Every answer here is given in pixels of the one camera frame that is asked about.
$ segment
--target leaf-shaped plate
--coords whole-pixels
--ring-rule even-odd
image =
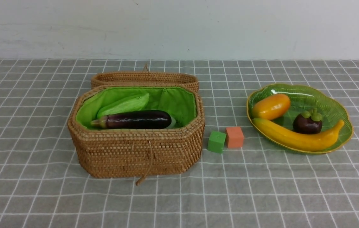
[[[333,127],[338,120],[344,120],[344,126],[340,130],[340,134],[338,137],[337,142],[324,150],[321,151],[304,151],[304,150],[297,150],[294,148],[290,148],[288,146],[283,145],[280,142],[277,142],[265,134],[263,134],[260,130],[256,128],[256,126],[252,122],[252,108],[254,105],[259,102],[260,100],[269,97],[271,95],[277,93],[284,93],[287,94],[291,100],[291,107],[283,115],[282,117],[273,120],[273,122],[282,125],[283,127],[292,130],[292,124],[296,116],[308,109],[317,108],[318,112],[323,115],[323,127],[322,131],[327,130]],[[314,89],[312,87],[306,85],[289,85],[289,84],[282,84],[282,83],[275,83],[271,85],[267,85],[262,89],[252,93],[247,100],[247,116],[251,124],[256,128],[263,136],[265,136],[270,141],[274,143],[290,149],[292,151],[306,153],[306,154],[325,154],[332,152],[334,150],[339,149],[341,146],[346,144],[350,138],[353,136],[353,126],[350,122],[349,115],[346,109],[338,103],[336,100],[327,97],[322,92]]]

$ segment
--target eggplant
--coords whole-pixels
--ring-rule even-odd
[[[91,125],[101,129],[170,129],[175,119],[162,110],[139,110],[104,115],[91,121]]]
[[[304,111],[296,116],[293,121],[293,130],[302,134],[317,134],[322,131],[322,115],[317,112],[317,108]]]

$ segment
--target banana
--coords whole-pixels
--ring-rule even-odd
[[[332,128],[317,134],[301,134],[293,132],[270,120],[254,118],[256,128],[268,138],[292,149],[304,151],[320,151],[333,146],[338,140],[344,121],[339,120]]]

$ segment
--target white wall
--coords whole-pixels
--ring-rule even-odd
[[[0,0],[0,58],[359,59],[359,0]]]

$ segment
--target woven rattan basket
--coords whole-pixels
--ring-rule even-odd
[[[75,119],[85,100],[115,86],[184,88],[195,97],[196,118],[184,127],[163,130],[89,130]],[[136,182],[139,185],[147,175],[183,173],[198,161],[202,151],[205,118],[201,96],[184,85],[125,82],[101,85],[83,94],[75,101],[67,125],[79,163],[91,176],[140,176]]]
[[[91,79],[91,86],[96,88],[101,85],[148,82],[150,80],[176,86],[184,85],[195,92],[199,91],[197,77],[185,73],[153,72],[148,70],[147,65],[143,71],[114,71],[96,74]]]

